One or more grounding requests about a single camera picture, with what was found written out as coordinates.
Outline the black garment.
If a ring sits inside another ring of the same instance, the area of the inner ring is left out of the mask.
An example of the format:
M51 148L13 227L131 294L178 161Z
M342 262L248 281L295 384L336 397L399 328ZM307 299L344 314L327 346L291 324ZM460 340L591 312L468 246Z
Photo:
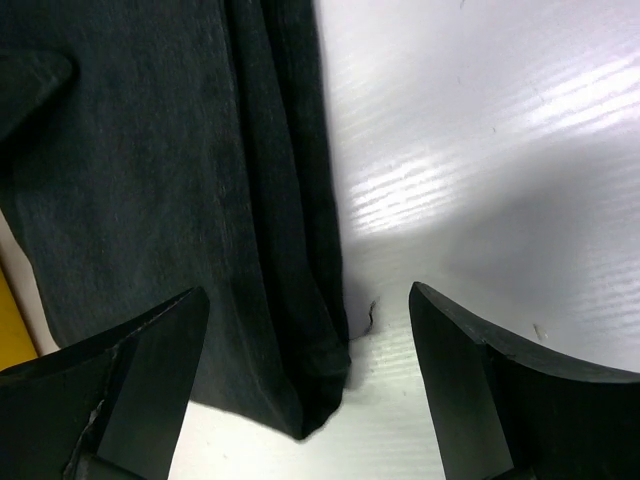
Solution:
M350 367L309 1L5 1L71 83L1 153L1 209L66 347L192 287L194 401L302 440Z

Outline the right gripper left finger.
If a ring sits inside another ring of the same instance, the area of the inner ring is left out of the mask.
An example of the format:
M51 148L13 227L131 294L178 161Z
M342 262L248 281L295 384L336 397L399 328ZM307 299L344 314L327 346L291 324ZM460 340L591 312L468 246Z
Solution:
M206 293L193 288L3 370L2 478L167 478L208 315Z

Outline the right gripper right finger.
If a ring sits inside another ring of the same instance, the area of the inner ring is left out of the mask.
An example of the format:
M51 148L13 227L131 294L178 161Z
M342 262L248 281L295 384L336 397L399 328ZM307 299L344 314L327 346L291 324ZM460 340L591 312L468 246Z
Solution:
M637 373L534 343L423 283L409 310L446 478L638 478Z

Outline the yellow hard-shell suitcase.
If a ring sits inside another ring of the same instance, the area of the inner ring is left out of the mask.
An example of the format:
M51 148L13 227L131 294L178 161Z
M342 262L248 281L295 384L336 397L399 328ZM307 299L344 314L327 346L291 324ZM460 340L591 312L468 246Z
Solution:
M0 273L1 369L38 357L4 272Z

